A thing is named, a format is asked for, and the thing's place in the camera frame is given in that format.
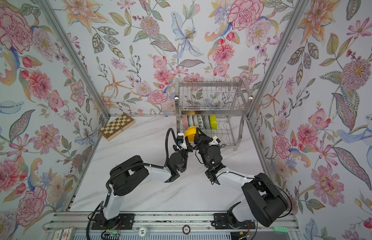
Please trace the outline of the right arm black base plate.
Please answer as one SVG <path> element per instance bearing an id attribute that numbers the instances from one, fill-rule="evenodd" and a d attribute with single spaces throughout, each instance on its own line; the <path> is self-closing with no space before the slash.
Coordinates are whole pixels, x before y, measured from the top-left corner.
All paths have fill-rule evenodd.
<path id="1" fill-rule="evenodd" d="M 212 227 L 216 230 L 255 230 L 256 224 L 254 221 L 239 222 L 234 216 L 228 213 L 214 213 Z"/>

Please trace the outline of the lime green plastic bowl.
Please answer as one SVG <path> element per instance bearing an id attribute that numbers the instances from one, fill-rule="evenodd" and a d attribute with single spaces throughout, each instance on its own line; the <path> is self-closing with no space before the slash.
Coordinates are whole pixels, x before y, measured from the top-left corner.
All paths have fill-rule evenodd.
<path id="1" fill-rule="evenodd" d="M 212 130 L 217 130 L 218 129 L 218 122 L 217 122 L 216 115 L 209 116 L 209 123 L 210 123 L 210 127 L 211 127 Z"/>

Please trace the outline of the pale green ceramic bowl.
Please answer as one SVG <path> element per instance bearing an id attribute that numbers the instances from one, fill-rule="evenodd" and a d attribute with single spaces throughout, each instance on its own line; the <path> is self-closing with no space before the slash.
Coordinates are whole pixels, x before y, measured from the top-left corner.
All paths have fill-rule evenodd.
<path id="1" fill-rule="evenodd" d="M 188 115 L 188 124 L 189 124 L 189 127 L 194 127 L 195 126 L 192 115 Z"/>

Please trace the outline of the green leaf pattern bowl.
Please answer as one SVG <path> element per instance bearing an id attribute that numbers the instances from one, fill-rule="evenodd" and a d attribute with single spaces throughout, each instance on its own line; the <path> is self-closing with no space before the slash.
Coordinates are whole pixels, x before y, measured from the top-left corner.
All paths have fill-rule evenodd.
<path id="1" fill-rule="evenodd" d="M 205 129 L 205 123 L 202 115 L 197 115 L 198 126 L 201 130 Z"/>

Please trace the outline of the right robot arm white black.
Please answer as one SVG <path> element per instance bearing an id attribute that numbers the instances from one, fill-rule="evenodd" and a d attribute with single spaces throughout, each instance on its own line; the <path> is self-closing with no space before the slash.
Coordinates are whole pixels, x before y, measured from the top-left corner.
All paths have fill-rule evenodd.
<path id="1" fill-rule="evenodd" d="M 227 210 L 228 219 L 232 224 L 249 220 L 269 227 L 282 217 L 288 208 L 287 200 L 266 174 L 251 176 L 227 168 L 222 163 L 223 145 L 218 137 L 210 137 L 199 128 L 196 128 L 194 144 L 202 163 L 207 168 L 205 174 L 211 184 L 230 187 L 245 196 L 244 203 L 238 202 Z"/>

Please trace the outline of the dark blue floral bowl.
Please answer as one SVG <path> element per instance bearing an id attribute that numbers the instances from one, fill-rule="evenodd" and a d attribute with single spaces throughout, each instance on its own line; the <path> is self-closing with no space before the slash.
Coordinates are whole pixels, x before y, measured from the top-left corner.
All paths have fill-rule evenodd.
<path id="1" fill-rule="evenodd" d="M 204 121 L 205 129 L 210 130 L 211 126 L 210 126 L 209 116 L 208 115 L 203 115 L 203 121 Z"/>

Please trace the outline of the two-tier steel dish rack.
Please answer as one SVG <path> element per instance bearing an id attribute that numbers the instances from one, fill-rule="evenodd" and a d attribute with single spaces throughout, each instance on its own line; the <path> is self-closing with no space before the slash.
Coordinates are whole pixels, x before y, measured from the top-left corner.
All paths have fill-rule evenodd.
<path id="1" fill-rule="evenodd" d="M 217 136 L 229 149 L 237 151 L 243 138 L 245 120 L 249 115 L 253 92 L 246 80 L 175 82 L 175 113 L 177 132 L 185 132 L 183 115 L 216 115 L 217 130 L 206 130 Z"/>

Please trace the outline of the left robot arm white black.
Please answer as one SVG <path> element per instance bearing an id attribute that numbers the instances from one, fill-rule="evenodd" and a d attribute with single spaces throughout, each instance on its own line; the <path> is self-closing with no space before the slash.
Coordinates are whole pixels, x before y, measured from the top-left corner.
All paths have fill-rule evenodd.
<path id="1" fill-rule="evenodd" d="M 186 171 L 188 154 L 193 152 L 193 148 L 190 145 L 174 145 L 173 148 L 175 152 L 164 166 L 145 163 L 140 156 L 135 155 L 110 171 L 110 178 L 106 182 L 108 194 L 101 204 L 101 213 L 106 221 L 119 215 L 125 195 L 144 180 L 172 183 L 180 177 L 180 173 Z"/>

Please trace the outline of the orange yellow plastic bowl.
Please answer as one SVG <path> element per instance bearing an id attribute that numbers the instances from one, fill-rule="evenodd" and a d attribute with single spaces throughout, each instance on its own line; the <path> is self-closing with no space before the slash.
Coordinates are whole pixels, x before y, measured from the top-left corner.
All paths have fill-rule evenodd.
<path id="1" fill-rule="evenodd" d="M 193 143 L 194 140 L 195 140 L 195 136 L 197 134 L 197 127 L 195 126 L 192 126 L 192 127 L 189 127 L 186 131 L 185 131 L 185 138 L 188 139 L 188 141 L 190 143 Z"/>

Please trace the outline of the pink striped ceramic bowl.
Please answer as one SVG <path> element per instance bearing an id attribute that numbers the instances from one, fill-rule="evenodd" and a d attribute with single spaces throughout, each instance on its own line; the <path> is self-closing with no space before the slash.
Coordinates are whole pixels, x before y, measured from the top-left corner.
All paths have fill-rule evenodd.
<path id="1" fill-rule="evenodd" d="M 193 123 L 194 123 L 194 126 L 195 127 L 199 127 L 199 123 L 198 123 L 198 117 L 197 115 L 193 115 Z"/>

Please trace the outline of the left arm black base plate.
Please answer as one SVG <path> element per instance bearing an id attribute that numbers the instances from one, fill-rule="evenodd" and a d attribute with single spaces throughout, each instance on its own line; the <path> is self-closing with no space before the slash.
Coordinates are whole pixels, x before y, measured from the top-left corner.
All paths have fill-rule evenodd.
<path id="1" fill-rule="evenodd" d="M 91 230 L 132 230 L 134 214 L 119 214 L 117 217 L 107 220 L 103 213 L 96 214 L 95 222 L 91 225 Z"/>

